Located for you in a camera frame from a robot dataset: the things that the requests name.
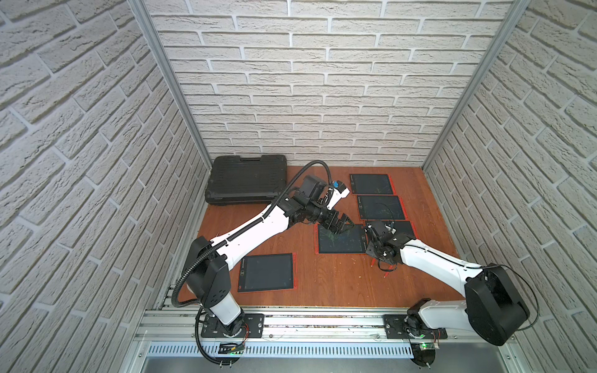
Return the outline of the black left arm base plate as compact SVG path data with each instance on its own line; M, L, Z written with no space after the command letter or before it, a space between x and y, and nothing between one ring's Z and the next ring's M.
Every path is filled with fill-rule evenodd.
M241 313L229 325L223 324L216 316L207 315L201 328L202 338L261 338L265 315L262 313Z

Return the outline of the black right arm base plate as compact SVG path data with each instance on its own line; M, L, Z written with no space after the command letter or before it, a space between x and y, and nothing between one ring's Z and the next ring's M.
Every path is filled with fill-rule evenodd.
M444 328L431 329L416 315L385 314L382 316L386 338L444 340L448 334Z

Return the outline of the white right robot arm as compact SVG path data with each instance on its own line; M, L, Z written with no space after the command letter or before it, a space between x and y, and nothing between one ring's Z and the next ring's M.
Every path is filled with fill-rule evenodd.
M463 301L423 298L410 307L403 328L413 338L437 336L440 329L475 332L502 346L524 330L531 312L504 265L467 262L432 248L412 235L374 221L365 226L365 252L379 263L416 268L460 293Z

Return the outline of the red tablet with green scribbles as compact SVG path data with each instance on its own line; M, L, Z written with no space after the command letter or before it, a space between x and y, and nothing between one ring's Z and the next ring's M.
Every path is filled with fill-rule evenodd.
M407 220L403 202L398 196L357 196L360 218L366 220Z

